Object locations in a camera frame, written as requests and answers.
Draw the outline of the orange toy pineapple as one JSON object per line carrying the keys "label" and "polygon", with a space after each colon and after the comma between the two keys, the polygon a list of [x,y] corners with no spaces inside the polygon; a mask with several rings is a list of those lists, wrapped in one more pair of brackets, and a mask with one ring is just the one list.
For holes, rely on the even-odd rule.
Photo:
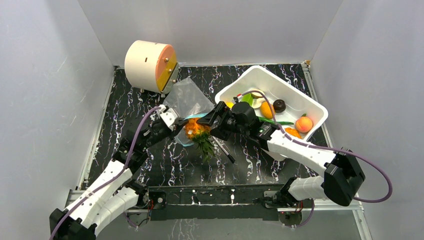
{"label": "orange toy pineapple", "polygon": [[200,118],[189,118],[184,126],[186,137],[191,140],[204,162],[209,162],[215,156],[214,144],[211,140],[211,127],[197,123]]}

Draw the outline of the clear blue zip top bag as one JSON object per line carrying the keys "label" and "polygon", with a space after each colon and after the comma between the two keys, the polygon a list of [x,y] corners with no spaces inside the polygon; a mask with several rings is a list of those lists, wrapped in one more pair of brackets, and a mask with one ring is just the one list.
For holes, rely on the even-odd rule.
{"label": "clear blue zip top bag", "polygon": [[173,85],[163,104],[174,109],[179,119],[202,118],[214,108],[214,104],[189,77]]}

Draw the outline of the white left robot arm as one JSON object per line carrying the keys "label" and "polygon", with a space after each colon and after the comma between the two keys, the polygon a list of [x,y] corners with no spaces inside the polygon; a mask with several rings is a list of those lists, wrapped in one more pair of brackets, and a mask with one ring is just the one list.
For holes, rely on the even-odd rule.
{"label": "white left robot arm", "polygon": [[99,233],[126,210],[144,208],[149,194],[132,176],[147,159],[146,149],[175,137],[188,120],[160,117],[150,126],[128,130],[103,173],[65,209],[49,216],[51,240],[95,240]]}

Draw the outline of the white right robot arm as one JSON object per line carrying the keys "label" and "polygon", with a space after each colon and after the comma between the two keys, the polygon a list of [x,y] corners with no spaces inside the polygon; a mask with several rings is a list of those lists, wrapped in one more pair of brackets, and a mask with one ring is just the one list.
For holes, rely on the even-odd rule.
{"label": "white right robot arm", "polygon": [[282,132],[278,125],[260,121],[246,102],[229,108],[220,101],[196,122],[210,127],[213,137],[226,141],[231,134],[240,134],[269,154],[283,155],[316,172],[314,177],[292,177],[272,196],[263,197],[262,202],[268,208],[295,207],[306,199],[331,200],[347,207],[365,181],[365,174],[354,156],[341,150],[324,149]]}

